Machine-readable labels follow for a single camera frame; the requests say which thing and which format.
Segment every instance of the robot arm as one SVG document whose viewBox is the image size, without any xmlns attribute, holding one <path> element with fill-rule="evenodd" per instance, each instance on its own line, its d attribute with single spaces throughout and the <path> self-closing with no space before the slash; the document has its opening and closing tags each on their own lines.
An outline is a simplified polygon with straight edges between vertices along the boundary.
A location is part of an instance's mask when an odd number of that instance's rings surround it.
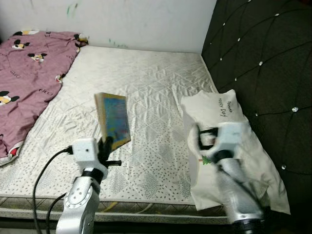
<svg viewBox="0 0 312 234">
<path fill-rule="evenodd" d="M 120 166 L 121 161 L 107 161 L 113 139 L 106 138 L 97 145 L 94 138 L 78 139 L 73 153 L 82 175 L 77 177 L 64 198 L 64 211 L 57 224 L 57 234 L 90 234 L 99 205 L 101 181 L 106 179 L 109 166 Z"/>
<path fill-rule="evenodd" d="M 204 157 L 218 168 L 217 182 L 222 201 L 235 233 L 262 233 L 263 211 L 239 161 L 235 158 L 245 131 L 244 123 L 221 123 L 218 128 L 200 131 L 198 144 Z M 200 135 L 210 133 L 216 137 L 213 146 L 204 146 Z"/>
</svg>

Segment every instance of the black cable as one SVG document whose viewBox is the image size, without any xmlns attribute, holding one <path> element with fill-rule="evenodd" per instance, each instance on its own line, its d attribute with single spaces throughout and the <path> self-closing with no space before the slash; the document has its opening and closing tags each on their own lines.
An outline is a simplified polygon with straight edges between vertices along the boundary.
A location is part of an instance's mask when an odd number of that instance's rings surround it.
<svg viewBox="0 0 312 234">
<path fill-rule="evenodd" d="M 37 219 L 37 208 L 36 208 L 36 188 L 37 188 L 37 185 L 39 183 L 39 180 L 42 176 L 42 174 L 44 173 L 45 169 L 47 169 L 47 167 L 49 166 L 49 164 L 52 162 L 52 160 L 54 158 L 56 158 L 58 155 L 62 154 L 62 153 L 70 153 L 70 154 L 73 154 L 73 148 L 71 146 L 67 147 L 66 149 L 63 149 L 59 152 L 57 152 L 55 155 L 53 155 L 52 158 L 49 159 L 49 161 L 45 164 L 45 166 L 43 167 L 42 171 L 40 172 L 36 182 L 35 182 L 35 185 L 34 185 L 34 189 L 33 189 L 33 214 L 34 214 L 34 223 L 35 223 L 35 227 L 36 227 L 36 230 L 37 230 L 37 233 L 38 234 L 42 234 L 41 232 L 41 229 L 39 228 L 39 225 L 38 225 L 38 219 Z"/>
<path fill-rule="evenodd" d="M 48 210 L 48 213 L 47 213 L 47 216 L 45 218 L 45 232 L 46 234 L 50 234 L 50 214 L 51 214 L 51 211 L 54 207 L 54 205 L 59 201 L 61 200 L 63 197 L 65 197 L 66 193 L 62 194 L 61 196 L 59 196 L 57 199 L 55 199 L 52 204 L 50 205 L 49 207 L 49 210 Z"/>
</svg>

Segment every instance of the mattress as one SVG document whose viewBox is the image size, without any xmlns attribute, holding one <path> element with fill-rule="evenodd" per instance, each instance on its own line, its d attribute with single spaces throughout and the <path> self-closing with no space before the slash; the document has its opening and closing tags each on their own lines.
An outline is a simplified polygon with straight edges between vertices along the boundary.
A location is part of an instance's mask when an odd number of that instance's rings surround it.
<svg viewBox="0 0 312 234">
<path fill-rule="evenodd" d="M 96 221 L 224 224 L 222 207 L 196 211 L 190 193 L 188 151 L 178 102 L 204 90 L 217 92 L 198 54 L 86 46 L 63 87 L 29 132 L 19 157 L 0 169 L 0 216 L 32 218 L 31 193 L 48 159 L 81 137 L 100 138 L 94 93 L 127 97 L 132 141 L 110 155 Z M 39 218 L 70 190 L 79 168 L 59 155 L 37 188 Z M 62 201 L 52 219 L 58 219 Z"/>
</svg>

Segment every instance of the book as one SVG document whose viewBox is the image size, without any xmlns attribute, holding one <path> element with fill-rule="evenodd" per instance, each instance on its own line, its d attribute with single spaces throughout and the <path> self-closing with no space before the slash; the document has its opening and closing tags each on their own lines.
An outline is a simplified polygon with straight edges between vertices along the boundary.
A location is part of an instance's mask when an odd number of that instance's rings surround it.
<svg viewBox="0 0 312 234">
<path fill-rule="evenodd" d="M 126 97 L 107 93 L 94 94 L 102 141 L 114 139 L 112 151 L 131 141 Z"/>
</svg>

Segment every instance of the white pillow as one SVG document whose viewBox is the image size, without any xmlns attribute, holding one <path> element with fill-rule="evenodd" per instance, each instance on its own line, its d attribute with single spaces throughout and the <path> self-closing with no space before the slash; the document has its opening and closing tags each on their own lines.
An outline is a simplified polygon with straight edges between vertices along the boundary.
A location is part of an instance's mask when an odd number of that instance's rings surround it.
<svg viewBox="0 0 312 234">
<path fill-rule="evenodd" d="M 197 210 L 221 204 L 221 194 L 216 182 L 216 167 L 203 165 L 197 145 L 197 130 L 216 127 L 221 122 L 246 122 L 236 100 L 235 91 L 224 94 L 200 91 L 192 97 L 182 97 L 183 123 L 189 148 L 191 193 Z M 267 200 L 272 210 L 290 214 L 287 192 L 272 160 L 264 151 L 255 133 L 247 124 L 236 158 L 240 159 L 245 174 L 255 188 L 258 198 Z"/>
</svg>

